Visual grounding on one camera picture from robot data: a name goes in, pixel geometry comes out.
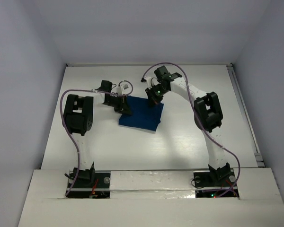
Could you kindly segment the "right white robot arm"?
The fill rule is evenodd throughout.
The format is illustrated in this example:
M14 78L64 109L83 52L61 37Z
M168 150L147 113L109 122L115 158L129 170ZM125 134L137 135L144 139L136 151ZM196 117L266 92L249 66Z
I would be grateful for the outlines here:
M141 82L147 84L145 92L151 107L159 104L167 92L173 92L187 100L194 112L194 121L202 131L208 151L209 182L221 185L231 173L230 164L225 159L224 146L219 128L222 125L223 113L218 95L206 93L189 83L187 74L179 67L182 74L170 73L166 66L154 71L152 78L143 74Z

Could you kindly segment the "blue t shirt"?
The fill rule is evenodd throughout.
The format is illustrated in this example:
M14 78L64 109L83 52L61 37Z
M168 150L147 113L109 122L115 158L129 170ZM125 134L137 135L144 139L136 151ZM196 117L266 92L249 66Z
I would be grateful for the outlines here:
M132 114L122 114L118 121L119 125L153 132L157 130L161 122L163 103L149 107L148 99L135 96L128 96L127 103Z

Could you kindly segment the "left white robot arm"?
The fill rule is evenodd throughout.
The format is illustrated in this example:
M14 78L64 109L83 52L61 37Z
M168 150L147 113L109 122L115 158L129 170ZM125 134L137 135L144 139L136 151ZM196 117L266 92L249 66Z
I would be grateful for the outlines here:
M87 136L93 125L94 107L107 105L118 114L131 115L127 97L132 92L133 85L127 80L118 85L102 80L99 88L69 89L62 94L59 104L62 125L74 143L78 161L77 167L66 174L71 182L80 182L86 187L95 182L94 162Z

